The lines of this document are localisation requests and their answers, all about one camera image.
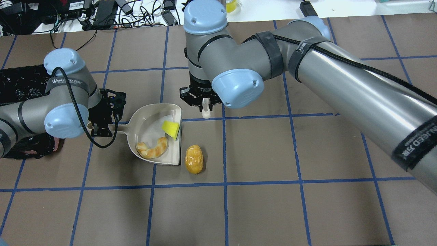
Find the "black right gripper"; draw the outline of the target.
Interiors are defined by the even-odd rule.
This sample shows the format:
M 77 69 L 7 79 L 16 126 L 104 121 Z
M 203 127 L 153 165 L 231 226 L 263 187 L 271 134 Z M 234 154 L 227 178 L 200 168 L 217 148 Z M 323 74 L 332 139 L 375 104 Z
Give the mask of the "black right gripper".
M 209 80 L 191 80 L 188 87 L 180 88 L 180 98 L 189 106 L 198 107 L 199 111 L 204 108 L 212 111 L 214 105 L 223 103 Z

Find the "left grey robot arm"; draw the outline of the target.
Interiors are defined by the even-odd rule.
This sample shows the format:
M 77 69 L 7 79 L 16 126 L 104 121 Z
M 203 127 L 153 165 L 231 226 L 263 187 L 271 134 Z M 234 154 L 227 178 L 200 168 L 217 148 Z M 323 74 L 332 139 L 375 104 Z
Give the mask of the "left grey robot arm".
M 20 140 L 42 133 L 60 139 L 86 134 L 94 146 L 109 147 L 126 93 L 99 88 L 74 49 L 51 51 L 43 65 L 50 77 L 42 97 L 1 106 L 1 157 Z

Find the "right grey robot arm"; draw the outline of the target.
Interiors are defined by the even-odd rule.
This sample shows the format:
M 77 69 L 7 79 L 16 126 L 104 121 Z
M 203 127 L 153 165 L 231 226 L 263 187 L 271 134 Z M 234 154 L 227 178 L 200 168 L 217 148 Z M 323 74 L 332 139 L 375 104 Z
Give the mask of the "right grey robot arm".
M 237 109 L 258 99 L 264 81 L 288 71 L 348 118 L 403 170 L 437 189 L 436 99 L 387 72 L 362 63 L 330 40 L 316 16 L 293 20 L 237 44 L 225 6 L 193 0 L 184 9 L 187 104 L 209 118 L 214 104 Z

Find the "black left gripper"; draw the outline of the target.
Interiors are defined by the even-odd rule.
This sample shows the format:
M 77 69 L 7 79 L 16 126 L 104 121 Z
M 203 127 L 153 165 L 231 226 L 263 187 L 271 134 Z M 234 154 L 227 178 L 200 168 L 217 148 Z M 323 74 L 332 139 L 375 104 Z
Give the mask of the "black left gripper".
M 126 104 L 126 93 L 100 88 L 93 94 L 97 103 L 89 107 L 89 134 L 92 137 L 113 137 Z

